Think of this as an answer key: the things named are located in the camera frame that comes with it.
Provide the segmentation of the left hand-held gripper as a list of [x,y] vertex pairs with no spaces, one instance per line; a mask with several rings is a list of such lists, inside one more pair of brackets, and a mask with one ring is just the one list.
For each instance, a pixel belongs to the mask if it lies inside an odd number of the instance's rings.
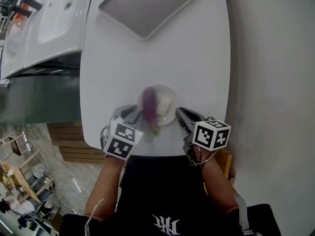
[[123,105],[116,108],[109,124],[101,130],[102,151],[109,156],[128,160],[144,133],[140,130],[143,111],[135,110],[137,105]]

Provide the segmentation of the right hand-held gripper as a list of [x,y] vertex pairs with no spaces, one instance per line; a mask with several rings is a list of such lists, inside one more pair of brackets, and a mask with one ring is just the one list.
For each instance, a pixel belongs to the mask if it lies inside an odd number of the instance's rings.
[[[175,117],[179,125],[185,130],[183,150],[194,166],[203,165],[209,161],[219,149],[225,148],[229,139],[231,126],[221,120],[206,120],[193,110],[177,108]],[[208,157],[202,161],[201,156],[195,155],[194,146],[209,151]]]

